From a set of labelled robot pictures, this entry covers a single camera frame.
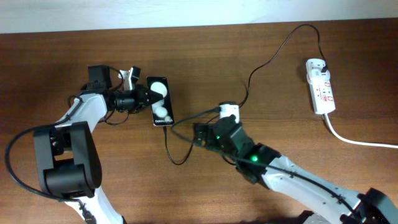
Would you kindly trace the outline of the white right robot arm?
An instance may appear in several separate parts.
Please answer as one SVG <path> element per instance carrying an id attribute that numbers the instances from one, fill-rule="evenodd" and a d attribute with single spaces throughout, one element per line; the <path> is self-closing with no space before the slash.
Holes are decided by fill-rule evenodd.
<path id="1" fill-rule="evenodd" d="M 397 223 L 397 207 L 381 191 L 362 194 L 302 169 L 287 156 L 255 143 L 231 115 L 214 124 L 195 123 L 197 144 L 234 161 L 250 183 L 295 199 L 328 223 Z"/>

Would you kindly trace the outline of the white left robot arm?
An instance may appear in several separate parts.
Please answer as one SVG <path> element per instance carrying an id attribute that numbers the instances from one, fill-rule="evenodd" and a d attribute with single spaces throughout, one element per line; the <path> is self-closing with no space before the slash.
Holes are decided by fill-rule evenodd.
<path id="1" fill-rule="evenodd" d="M 140 69 L 119 72 L 113 87 L 113 68 L 88 67 L 89 82 L 65 115 L 34 132 L 34 148 L 41 190 L 65 203 L 85 223 L 125 223 L 106 197 L 102 168 L 92 137 L 96 125 L 110 111 L 138 113 L 163 100 L 163 95 L 137 84 Z"/>

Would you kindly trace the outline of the black Galaxy smartphone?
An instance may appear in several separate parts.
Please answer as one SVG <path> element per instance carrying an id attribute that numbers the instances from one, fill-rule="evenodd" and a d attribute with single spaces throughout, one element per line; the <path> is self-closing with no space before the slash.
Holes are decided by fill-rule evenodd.
<path id="1" fill-rule="evenodd" d="M 162 95 L 162 99 L 152 104 L 154 126 L 171 126 L 174 124 L 170 89 L 165 77 L 146 77 L 150 90 Z"/>

